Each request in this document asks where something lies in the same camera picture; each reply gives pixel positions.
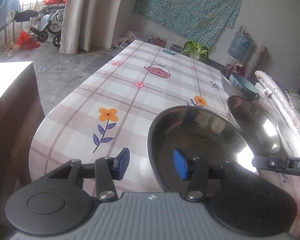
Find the blue water jug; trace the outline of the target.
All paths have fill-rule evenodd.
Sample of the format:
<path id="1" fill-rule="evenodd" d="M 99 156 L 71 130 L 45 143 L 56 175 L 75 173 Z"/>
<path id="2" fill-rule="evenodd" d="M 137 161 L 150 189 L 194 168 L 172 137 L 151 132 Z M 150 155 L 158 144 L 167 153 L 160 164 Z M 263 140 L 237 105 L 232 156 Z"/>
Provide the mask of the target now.
<path id="1" fill-rule="evenodd" d="M 253 39 L 246 29 L 246 26 L 240 26 L 228 48 L 228 55 L 240 63 L 247 60 L 253 43 Z"/>

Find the red plastic bag on floor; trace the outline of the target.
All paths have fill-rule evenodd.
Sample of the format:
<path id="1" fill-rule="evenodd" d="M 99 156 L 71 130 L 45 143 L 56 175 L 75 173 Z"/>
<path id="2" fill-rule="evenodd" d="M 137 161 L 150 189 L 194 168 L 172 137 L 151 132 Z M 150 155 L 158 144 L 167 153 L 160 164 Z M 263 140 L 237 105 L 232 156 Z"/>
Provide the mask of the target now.
<path id="1" fill-rule="evenodd" d="M 23 50 L 31 50 L 40 47 L 40 44 L 31 38 L 31 36 L 24 30 L 19 31 L 16 44 Z"/>

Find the beige curtain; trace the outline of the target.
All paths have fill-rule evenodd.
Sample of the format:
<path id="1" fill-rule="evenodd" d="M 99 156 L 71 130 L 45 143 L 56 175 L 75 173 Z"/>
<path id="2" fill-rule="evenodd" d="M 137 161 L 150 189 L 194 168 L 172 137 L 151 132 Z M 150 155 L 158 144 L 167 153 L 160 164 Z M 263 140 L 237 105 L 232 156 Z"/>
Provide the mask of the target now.
<path id="1" fill-rule="evenodd" d="M 67 0 L 61 32 L 61 54 L 111 48 L 128 30 L 131 0 Z"/>

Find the white plastic bag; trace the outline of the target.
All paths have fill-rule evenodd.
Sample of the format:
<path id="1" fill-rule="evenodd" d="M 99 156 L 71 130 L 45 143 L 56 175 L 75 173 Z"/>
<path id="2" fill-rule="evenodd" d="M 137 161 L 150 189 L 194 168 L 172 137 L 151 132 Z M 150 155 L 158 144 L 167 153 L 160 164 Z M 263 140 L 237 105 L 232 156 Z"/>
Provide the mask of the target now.
<path id="1" fill-rule="evenodd" d="M 124 37 L 118 38 L 113 42 L 115 48 L 125 49 L 135 40 L 142 41 L 140 35 L 135 31 L 127 31 Z"/>

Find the green napa cabbage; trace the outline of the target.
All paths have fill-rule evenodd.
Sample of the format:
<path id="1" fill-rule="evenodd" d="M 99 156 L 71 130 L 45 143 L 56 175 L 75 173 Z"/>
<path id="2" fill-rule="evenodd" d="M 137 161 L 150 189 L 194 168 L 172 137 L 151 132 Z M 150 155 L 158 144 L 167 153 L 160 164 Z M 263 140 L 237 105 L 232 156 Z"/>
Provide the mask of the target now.
<path id="1" fill-rule="evenodd" d="M 198 61 L 206 62 L 209 59 L 210 50 L 194 40 L 189 40 L 184 44 L 182 54 L 189 54 L 189 57 Z"/>

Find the plaid teapot tablecloth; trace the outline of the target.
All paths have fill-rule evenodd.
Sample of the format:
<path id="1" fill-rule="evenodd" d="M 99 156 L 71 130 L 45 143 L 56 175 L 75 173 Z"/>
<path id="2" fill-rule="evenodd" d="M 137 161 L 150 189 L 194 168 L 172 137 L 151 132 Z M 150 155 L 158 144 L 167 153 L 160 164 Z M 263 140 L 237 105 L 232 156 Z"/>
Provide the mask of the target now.
<path id="1" fill-rule="evenodd" d="M 93 163 L 130 150 L 118 192 L 159 192 L 147 158 L 152 121 L 173 106 L 197 106 L 225 118 L 228 95 L 219 70 L 135 41 L 52 109 L 30 147 L 32 180 L 71 159 Z"/>

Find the steel deep bowl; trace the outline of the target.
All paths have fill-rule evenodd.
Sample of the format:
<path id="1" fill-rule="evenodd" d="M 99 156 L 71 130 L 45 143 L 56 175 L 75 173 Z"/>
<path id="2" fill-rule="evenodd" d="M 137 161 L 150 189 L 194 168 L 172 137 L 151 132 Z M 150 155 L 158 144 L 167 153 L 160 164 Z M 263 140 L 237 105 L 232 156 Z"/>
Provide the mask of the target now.
<path id="1" fill-rule="evenodd" d="M 236 88 L 230 81 L 229 81 L 229 75 L 226 72 L 226 70 L 221 70 L 221 83 L 222 83 L 222 87 L 225 90 L 225 92 L 229 95 L 229 96 L 240 96 L 242 98 L 245 98 L 248 101 L 254 101 L 254 100 L 259 100 L 260 96 L 257 93 L 254 96 L 250 96 L 248 94 L 243 93 L 242 91 L 240 91 L 238 88 Z"/>

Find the teal ceramic bowl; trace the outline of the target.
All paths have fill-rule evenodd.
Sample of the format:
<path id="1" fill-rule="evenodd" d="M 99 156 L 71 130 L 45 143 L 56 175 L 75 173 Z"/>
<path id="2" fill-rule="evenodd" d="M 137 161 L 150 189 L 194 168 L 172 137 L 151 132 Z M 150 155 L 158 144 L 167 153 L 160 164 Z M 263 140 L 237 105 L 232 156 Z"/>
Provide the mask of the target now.
<path id="1" fill-rule="evenodd" d="M 229 81 L 244 94 L 256 96 L 258 93 L 255 86 L 249 80 L 237 73 L 232 72 Z"/>

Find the red onion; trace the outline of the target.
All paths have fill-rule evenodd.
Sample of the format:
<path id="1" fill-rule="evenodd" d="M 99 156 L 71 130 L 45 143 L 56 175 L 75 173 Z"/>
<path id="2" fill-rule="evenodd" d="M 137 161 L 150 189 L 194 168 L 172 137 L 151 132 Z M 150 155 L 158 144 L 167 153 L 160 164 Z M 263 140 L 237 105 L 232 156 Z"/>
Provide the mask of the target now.
<path id="1" fill-rule="evenodd" d="M 240 76 L 245 76 L 243 64 L 237 63 L 234 66 L 227 64 L 225 67 L 225 76 L 229 77 L 231 73 L 237 73 Z"/>

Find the large steel plate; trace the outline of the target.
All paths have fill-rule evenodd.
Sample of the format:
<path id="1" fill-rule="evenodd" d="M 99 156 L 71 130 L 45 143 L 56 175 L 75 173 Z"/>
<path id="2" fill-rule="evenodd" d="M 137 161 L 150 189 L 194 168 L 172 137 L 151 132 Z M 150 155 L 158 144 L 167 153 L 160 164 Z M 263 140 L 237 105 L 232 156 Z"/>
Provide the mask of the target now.
<path id="1" fill-rule="evenodd" d="M 174 106 L 159 113 L 147 135 L 147 154 L 153 174 L 164 192 L 186 192 L 174 165 L 173 151 L 180 148 L 189 158 L 200 157 L 211 164 L 236 162 L 256 173 L 254 154 L 247 140 L 227 120 L 207 109 Z"/>

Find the teal floral wall cloth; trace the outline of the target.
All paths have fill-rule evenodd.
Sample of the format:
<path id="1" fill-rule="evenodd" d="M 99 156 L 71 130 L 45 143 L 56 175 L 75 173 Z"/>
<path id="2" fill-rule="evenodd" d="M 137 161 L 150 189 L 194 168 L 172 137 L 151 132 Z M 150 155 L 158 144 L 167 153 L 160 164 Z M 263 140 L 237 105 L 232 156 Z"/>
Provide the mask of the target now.
<path id="1" fill-rule="evenodd" d="M 232 28 L 243 0 L 136 0 L 134 11 L 166 29 L 210 48 Z"/>

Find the red drink can pack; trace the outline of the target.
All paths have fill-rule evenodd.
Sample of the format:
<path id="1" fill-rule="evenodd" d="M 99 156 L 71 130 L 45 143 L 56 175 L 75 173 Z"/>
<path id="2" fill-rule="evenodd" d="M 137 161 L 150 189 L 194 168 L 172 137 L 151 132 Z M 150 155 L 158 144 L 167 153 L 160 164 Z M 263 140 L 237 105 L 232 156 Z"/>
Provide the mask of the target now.
<path id="1" fill-rule="evenodd" d="M 154 44 L 154 45 L 159 46 L 159 47 L 162 47 L 162 48 L 165 48 L 166 42 L 167 42 L 167 40 L 166 40 L 165 38 L 162 38 L 162 37 L 156 37 L 156 38 L 153 40 L 153 44 Z"/>

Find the rolled patterned mat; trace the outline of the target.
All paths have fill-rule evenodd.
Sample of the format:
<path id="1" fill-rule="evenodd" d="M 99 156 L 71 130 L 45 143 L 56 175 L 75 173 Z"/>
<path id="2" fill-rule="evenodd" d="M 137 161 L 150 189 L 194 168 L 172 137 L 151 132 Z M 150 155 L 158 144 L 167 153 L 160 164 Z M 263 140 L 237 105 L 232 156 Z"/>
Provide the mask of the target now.
<path id="1" fill-rule="evenodd" d="M 267 47 L 261 42 L 257 42 L 253 46 L 253 51 L 251 52 L 247 62 L 245 63 L 246 79 L 249 80 L 252 77 L 252 75 L 256 71 L 256 68 L 258 67 L 264 55 L 266 54 L 267 50 Z"/>

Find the white lace quilt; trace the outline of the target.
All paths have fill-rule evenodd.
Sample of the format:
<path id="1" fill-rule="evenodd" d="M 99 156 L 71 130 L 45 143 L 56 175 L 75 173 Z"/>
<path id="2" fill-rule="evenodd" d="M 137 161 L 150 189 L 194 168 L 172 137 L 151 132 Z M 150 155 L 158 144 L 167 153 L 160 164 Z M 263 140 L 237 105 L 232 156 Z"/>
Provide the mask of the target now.
<path id="1" fill-rule="evenodd" d="M 274 101 L 288 127 L 300 137 L 300 115 L 290 105 L 288 99 L 286 99 L 282 90 L 275 83 L 272 77 L 267 75 L 265 72 L 257 70 L 255 72 L 255 75 L 259 83 L 264 88 L 269 88 L 272 91 L 270 97 Z"/>

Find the white calligraphy ceramic plate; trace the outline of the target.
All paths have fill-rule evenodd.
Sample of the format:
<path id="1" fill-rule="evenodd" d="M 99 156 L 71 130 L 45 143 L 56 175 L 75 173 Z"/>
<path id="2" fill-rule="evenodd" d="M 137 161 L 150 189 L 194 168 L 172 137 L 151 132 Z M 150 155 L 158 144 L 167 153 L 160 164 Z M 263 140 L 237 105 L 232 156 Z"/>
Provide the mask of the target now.
<path id="1" fill-rule="evenodd" d="M 300 139 L 284 122 L 279 121 L 276 129 L 280 136 L 285 156 L 300 158 Z"/>

